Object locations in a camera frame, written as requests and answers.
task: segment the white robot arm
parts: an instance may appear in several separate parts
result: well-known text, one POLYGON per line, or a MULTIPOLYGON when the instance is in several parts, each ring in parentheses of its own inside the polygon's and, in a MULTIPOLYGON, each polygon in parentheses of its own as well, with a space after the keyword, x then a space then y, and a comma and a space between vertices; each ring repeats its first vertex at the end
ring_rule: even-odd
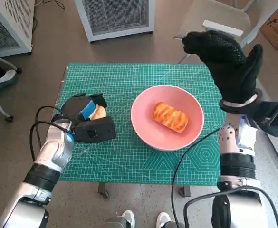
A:
MULTIPOLYGON (((70 121, 58 121, 57 125, 69 130, 70 121)), ((52 198, 52 190, 59 176, 72 157, 73 138, 68 133, 50 126, 46 142, 7 204, 0 228, 44 228, 49 214, 44 208, 52 198)))
MULTIPOLYGON (((256 128, 246 115, 227 113, 219 130, 221 191, 241 186, 260 188, 255 172, 254 144, 256 128)), ((243 190, 235 194, 216 196, 212 206, 214 228, 267 228, 268 220, 258 192, 243 190)))

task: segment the pink bowl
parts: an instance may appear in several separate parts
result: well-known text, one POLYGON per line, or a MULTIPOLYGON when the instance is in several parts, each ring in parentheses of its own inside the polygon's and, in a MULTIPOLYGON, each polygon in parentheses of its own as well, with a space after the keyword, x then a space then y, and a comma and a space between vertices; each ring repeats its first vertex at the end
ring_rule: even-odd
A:
POLYGON ((160 151, 174 151, 184 148, 200 135, 204 115, 197 99, 184 89, 171 85, 158 85, 146 89, 134 100, 131 108, 131 122, 138 136, 149 146, 160 151), (189 117, 182 133, 177 133, 152 118, 152 111, 158 102, 183 111, 189 117))

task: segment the pastry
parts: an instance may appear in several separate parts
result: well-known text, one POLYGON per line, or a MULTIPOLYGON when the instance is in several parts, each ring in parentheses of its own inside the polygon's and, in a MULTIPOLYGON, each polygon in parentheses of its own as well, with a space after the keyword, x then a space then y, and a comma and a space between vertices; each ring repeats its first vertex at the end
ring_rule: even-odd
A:
POLYGON ((182 133, 188 123, 188 117, 184 112, 175 110, 164 102, 155 105, 152 117, 155 121, 178 133, 182 133))

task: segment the green cutting mat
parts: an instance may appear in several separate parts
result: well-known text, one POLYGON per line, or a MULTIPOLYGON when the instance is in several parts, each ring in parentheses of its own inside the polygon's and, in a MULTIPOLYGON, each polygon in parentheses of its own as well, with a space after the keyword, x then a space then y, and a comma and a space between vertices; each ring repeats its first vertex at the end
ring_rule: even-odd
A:
MULTIPOLYGON (((99 144, 75 144, 73 158, 61 181, 171 184, 185 149, 160 152, 150 148, 136 135, 130 120, 134 99, 155 85, 178 86, 198 99, 205 115, 199 138, 223 124, 225 113, 218 106, 221 95, 205 65, 72 63, 68 66, 58 106, 77 93, 103 93, 117 137, 99 144)), ((214 134, 189 152, 176 182, 215 185, 219 163, 219 146, 214 134)))

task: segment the white air purifier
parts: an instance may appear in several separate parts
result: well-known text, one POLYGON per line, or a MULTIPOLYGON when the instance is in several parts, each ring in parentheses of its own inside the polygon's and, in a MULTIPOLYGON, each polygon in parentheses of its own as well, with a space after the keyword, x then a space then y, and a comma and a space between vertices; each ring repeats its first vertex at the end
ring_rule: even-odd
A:
POLYGON ((34 0, 0 0, 0 57, 32 51, 34 0))
POLYGON ((89 42, 154 31, 155 0, 75 0, 89 42))

